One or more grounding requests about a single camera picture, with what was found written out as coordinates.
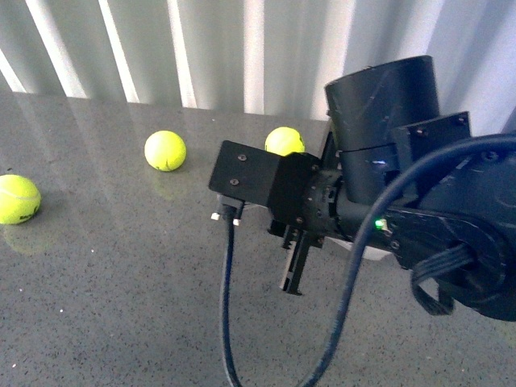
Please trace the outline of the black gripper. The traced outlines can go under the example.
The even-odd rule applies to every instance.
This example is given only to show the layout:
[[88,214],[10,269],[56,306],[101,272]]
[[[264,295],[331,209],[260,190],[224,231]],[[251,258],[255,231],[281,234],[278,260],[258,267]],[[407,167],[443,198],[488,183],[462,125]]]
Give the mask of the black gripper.
[[311,235],[340,239],[337,212],[341,171],[335,156],[319,159],[307,153],[291,153],[279,159],[268,199],[272,222],[268,232],[284,238],[285,270],[280,289],[300,296],[299,284],[311,247]]

